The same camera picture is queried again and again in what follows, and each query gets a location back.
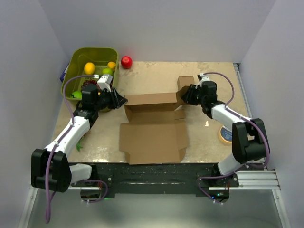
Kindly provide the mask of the masking tape roll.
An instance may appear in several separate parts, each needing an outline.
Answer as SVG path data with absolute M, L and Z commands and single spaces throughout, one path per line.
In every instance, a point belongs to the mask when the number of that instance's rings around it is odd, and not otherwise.
M 218 132 L 219 140 L 225 145 L 232 144 L 232 132 L 225 126 L 222 126 Z

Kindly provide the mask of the pink dragon fruit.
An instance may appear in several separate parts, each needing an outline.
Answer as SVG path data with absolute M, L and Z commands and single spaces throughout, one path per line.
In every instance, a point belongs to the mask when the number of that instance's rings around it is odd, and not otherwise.
M 77 150 L 78 152 L 83 148 L 83 146 L 82 146 L 82 141 L 84 140 L 84 137 L 85 137 L 85 136 L 82 136 L 82 137 L 79 139 L 79 141 L 77 142 L 77 144 L 76 144 L 76 150 Z

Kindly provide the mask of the red apple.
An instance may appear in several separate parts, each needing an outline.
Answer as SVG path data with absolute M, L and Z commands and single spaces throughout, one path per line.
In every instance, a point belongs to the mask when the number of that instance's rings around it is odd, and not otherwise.
M 129 56 L 123 56 L 121 59 L 121 65 L 124 69 L 130 69 L 133 65 L 133 60 Z

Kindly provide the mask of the brown cardboard box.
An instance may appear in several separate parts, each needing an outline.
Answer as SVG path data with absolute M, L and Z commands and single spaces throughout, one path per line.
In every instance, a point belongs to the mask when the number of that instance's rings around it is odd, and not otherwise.
M 130 165 L 180 163 L 189 145 L 178 93 L 128 95 L 128 121 L 120 125 L 119 150 Z

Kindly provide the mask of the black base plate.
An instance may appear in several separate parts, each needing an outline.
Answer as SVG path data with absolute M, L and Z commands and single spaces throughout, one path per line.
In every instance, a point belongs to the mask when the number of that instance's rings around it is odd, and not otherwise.
M 173 163 L 129 165 L 93 163 L 89 182 L 72 183 L 81 187 L 83 198 L 97 193 L 113 198 L 117 194 L 176 194 L 203 197 L 205 193 L 223 201 L 229 188 L 238 187 L 235 173 L 222 178 L 214 163 Z

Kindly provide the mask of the small orange fruit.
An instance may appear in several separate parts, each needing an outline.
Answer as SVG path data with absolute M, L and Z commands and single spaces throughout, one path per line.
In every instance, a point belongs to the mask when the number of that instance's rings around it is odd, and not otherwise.
M 109 69 L 111 69 L 112 71 L 115 71 L 115 69 L 116 69 L 116 63 L 113 62 L 113 61 L 110 61 L 110 62 L 108 62 L 107 67 Z

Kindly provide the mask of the green plastic basket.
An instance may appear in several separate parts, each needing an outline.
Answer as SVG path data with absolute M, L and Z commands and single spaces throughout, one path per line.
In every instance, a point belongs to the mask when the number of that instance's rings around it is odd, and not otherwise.
M 85 64 L 88 62 L 95 65 L 94 73 L 96 75 L 101 75 L 102 70 L 107 68 L 109 62 L 115 62 L 116 67 L 111 86 L 117 87 L 119 78 L 119 55 L 115 49 L 110 47 L 84 47 L 75 51 L 69 62 L 62 85 L 64 86 L 71 78 L 83 75 Z M 82 77 L 74 79 L 68 83 L 65 90 L 61 91 L 62 96 L 64 96 L 73 107 L 76 106 L 79 99 L 72 98 L 71 95 L 73 92 L 81 91 L 81 86 L 86 80 L 92 80 L 92 78 Z

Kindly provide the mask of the aluminium frame rail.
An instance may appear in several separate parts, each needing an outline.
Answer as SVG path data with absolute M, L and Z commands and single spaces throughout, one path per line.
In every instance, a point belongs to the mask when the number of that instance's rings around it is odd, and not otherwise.
M 92 79 L 95 81 L 98 81 L 99 78 L 100 78 L 99 75 L 94 75 Z M 181 89 L 184 86 L 190 86 L 191 84 L 197 85 L 197 83 L 194 82 L 192 76 L 180 76 L 178 78 L 178 91 L 175 93 L 178 93 L 179 96 L 181 96 Z M 233 189 L 272 190 L 274 197 L 278 198 L 278 196 L 279 196 L 278 190 L 280 187 L 279 187 L 278 179 L 276 176 L 276 172 L 266 169 L 266 166 L 269 161 L 265 162 L 265 160 L 266 160 L 265 158 L 262 158 L 257 161 L 251 161 L 251 162 L 249 161 L 245 165 L 243 165 L 240 169 L 238 169 L 236 172 L 234 172 L 238 177 L 239 186 L 229 188 L 228 192 L 230 192 L 230 190 L 233 190 Z M 83 163 L 83 162 L 71 163 L 71 162 L 69 162 L 69 164 L 70 165 L 87 164 L 87 165 L 92 166 L 93 163 Z M 89 182 L 89 181 L 90 180 L 88 179 L 88 180 L 81 180 L 79 182 Z M 82 191 L 81 187 L 72 187 L 72 184 L 68 187 L 68 189 L 80 189 Z M 46 201 L 47 201 L 45 220 L 46 220 L 46 222 L 49 222 L 50 214 L 51 214 L 51 201 L 57 192 L 52 191 L 52 190 L 45 190 L 45 191 L 46 191 Z M 223 201 L 220 201 L 218 199 L 211 197 L 211 195 L 208 193 L 205 193 L 204 196 L 210 198 L 214 203 L 218 203 L 218 204 L 222 204 L 223 202 L 225 202 L 228 199 L 227 198 L 227 199 L 224 199 Z M 83 198 L 82 197 L 82 199 L 84 202 L 90 204 L 90 203 L 94 203 L 94 202 L 99 202 L 106 197 L 107 197 L 106 194 L 99 192 L 99 193 L 97 193 L 96 197 L 93 197 L 93 198 Z

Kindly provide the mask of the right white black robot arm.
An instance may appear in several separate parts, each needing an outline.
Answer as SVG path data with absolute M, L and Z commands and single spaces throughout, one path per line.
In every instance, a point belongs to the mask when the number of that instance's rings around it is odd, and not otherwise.
M 228 176 L 247 162 L 262 158 L 268 162 L 270 148 L 264 122 L 258 118 L 244 117 L 218 100 L 215 82 L 191 84 L 181 98 L 188 105 L 200 105 L 205 115 L 220 122 L 232 132 L 232 153 L 217 164 L 218 171 L 214 172 L 211 178 L 214 185 L 223 186 L 228 182 Z

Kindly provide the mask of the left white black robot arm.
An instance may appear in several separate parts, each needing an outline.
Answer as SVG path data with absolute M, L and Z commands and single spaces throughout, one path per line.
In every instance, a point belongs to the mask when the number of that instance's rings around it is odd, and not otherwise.
M 92 128 L 105 108 L 118 109 L 128 102 L 116 89 L 100 90 L 96 85 L 88 85 L 82 91 L 82 99 L 77 102 L 72 117 L 61 134 L 44 149 L 36 149 L 31 156 L 32 187 L 65 192 L 75 182 L 82 181 L 87 186 L 98 182 L 98 174 L 87 164 L 70 165 L 68 156 L 80 139 Z

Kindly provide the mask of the dark purple grapes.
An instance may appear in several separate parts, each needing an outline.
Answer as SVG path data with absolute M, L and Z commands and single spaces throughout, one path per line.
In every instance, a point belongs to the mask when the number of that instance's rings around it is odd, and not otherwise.
M 81 86 L 81 90 L 83 90 L 88 85 L 97 85 L 97 82 L 95 80 L 85 80 Z

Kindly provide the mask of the yellow lemon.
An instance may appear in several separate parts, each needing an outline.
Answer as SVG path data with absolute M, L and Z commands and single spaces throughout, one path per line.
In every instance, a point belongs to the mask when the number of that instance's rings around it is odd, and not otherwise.
M 95 72 L 95 65 L 92 62 L 88 62 L 84 66 L 85 75 L 93 75 Z

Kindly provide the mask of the blue white booklet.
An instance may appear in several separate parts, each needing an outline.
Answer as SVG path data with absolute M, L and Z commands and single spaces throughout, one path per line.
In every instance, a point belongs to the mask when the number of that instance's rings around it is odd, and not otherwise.
M 62 72 L 62 74 L 61 74 L 60 77 L 59 77 L 59 79 L 60 79 L 60 81 L 61 81 L 62 83 L 63 83 L 63 81 L 64 81 L 64 79 L 65 79 L 65 76 L 66 76 L 66 73 L 67 73 L 67 71 L 68 71 L 69 64 L 70 64 L 70 63 L 67 64 L 67 66 L 65 67 L 64 71 Z

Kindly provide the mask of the green pear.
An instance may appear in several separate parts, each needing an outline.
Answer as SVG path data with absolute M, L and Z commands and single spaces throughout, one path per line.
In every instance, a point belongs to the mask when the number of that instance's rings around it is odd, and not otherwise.
M 113 76 L 114 75 L 114 71 L 112 69 L 110 69 L 110 68 L 104 68 L 102 70 L 102 74 L 103 75 L 111 75 L 111 76 Z

